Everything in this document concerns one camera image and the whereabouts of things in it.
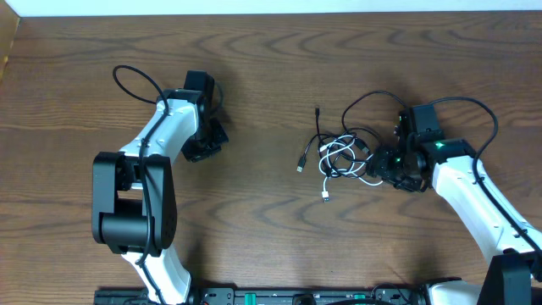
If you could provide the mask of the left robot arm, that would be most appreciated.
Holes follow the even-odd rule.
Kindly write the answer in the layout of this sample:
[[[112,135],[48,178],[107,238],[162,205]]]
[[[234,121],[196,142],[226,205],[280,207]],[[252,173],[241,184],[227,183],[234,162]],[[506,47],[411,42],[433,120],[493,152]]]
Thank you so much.
[[[144,283],[141,289],[99,289],[96,304],[201,303],[173,244],[173,165],[179,155],[192,163],[209,158],[229,140],[213,106],[213,94],[221,91],[207,72],[188,71],[181,88],[158,89],[156,111],[137,137],[94,158],[92,236],[130,263]]]

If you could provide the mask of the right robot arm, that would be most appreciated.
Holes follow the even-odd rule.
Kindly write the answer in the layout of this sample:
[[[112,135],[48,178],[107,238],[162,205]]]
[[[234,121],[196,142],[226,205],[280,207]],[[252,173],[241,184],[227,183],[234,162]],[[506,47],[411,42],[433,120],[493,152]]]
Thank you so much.
[[[484,282],[425,284],[418,304],[539,304],[541,233],[506,199],[470,144],[448,139],[434,106],[399,112],[396,146],[381,146],[367,174],[407,192],[434,190],[453,208],[489,265]]]

